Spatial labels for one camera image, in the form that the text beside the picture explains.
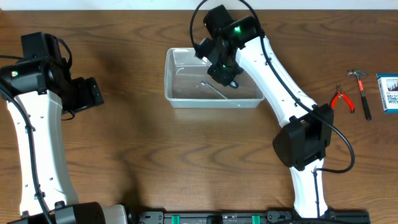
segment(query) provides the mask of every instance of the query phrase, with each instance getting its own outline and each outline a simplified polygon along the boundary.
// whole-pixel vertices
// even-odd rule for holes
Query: red-handled pliers
[[[343,99],[345,100],[345,102],[348,104],[349,106],[349,110],[351,111],[351,113],[355,113],[355,107],[354,107],[354,103],[348,98],[348,96],[344,93],[343,91],[343,87],[341,85],[336,86],[336,93],[335,96],[333,97],[330,106],[331,108],[334,110],[335,109],[335,104],[338,98],[343,97]]]

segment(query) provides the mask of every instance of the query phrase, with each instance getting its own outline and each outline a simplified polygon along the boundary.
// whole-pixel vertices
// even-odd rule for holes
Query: wood grain surface
[[[279,60],[318,104],[342,84],[356,105],[336,104],[335,125],[351,141],[354,169],[324,174],[334,209],[365,209],[373,223],[398,222],[398,119],[384,114],[377,72],[398,67],[396,11],[258,11]],[[195,39],[206,37],[197,15]],[[234,18],[248,11],[233,11]],[[81,202],[166,210],[293,207],[289,169],[272,148],[279,132],[267,101],[252,110],[173,109],[164,96],[166,51],[191,47],[192,11],[31,11],[0,14],[0,54],[22,55],[20,36],[43,31],[73,52],[73,77],[95,77],[105,104],[62,123],[68,168]],[[2,59],[0,65],[14,63]],[[362,69],[373,120],[357,83]],[[19,218],[21,168],[11,116],[0,106],[0,222]],[[325,167],[348,165],[337,135]]]

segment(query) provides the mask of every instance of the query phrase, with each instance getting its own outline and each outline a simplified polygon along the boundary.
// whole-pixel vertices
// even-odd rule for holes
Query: metal tool
[[[200,81],[200,84],[204,85],[204,86],[209,86],[212,90],[216,91],[218,94],[220,94],[220,96],[222,96],[225,99],[228,99],[228,97],[226,97],[226,95],[224,95],[224,93],[220,92],[219,90],[217,90],[216,87],[214,87],[212,84],[208,83],[208,82],[204,82],[203,80]]]
[[[369,109],[368,101],[367,101],[366,95],[365,95],[365,90],[363,89],[361,75],[367,76],[368,73],[365,71],[362,71],[362,70],[348,71],[348,76],[356,76],[356,78],[358,79],[358,86],[359,86],[359,90],[361,92],[362,105],[363,105],[363,110],[365,112],[365,117],[367,120],[372,120],[371,110]]]
[[[331,108],[334,110],[335,109],[335,104],[337,102],[337,100],[339,98],[343,98],[344,101],[348,104],[349,106],[349,110],[351,111],[351,113],[355,113],[355,107],[354,107],[354,103],[351,101],[350,98],[348,98],[348,96],[345,94],[345,92],[343,91],[343,86],[342,85],[337,85],[336,86],[336,93],[335,96],[333,97],[330,106]]]

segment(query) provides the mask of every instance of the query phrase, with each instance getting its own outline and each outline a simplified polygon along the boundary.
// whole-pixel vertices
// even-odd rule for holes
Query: clear plastic tray
[[[195,57],[193,48],[167,51],[165,65],[165,97],[174,108],[255,108],[264,99],[252,78],[243,72],[235,80],[238,89],[215,82],[208,74],[208,63]],[[228,97],[200,82],[208,82]]]

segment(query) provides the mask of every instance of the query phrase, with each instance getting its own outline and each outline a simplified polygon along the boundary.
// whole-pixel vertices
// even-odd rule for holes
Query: hammer
[[[356,76],[356,78],[358,79],[358,86],[359,86],[359,90],[361,92],[362,105],[363,105],[363,110],[365,112],[365,117],[367,120],[372,120],[371,110],[369,109],[368,101],[367,101],[366,95],[365,95],[365,90],[363,90],[361,75],[367,76],[368,73],[366,73],[365,71],[362,71],[362,70],[348,71],[348,76]]]

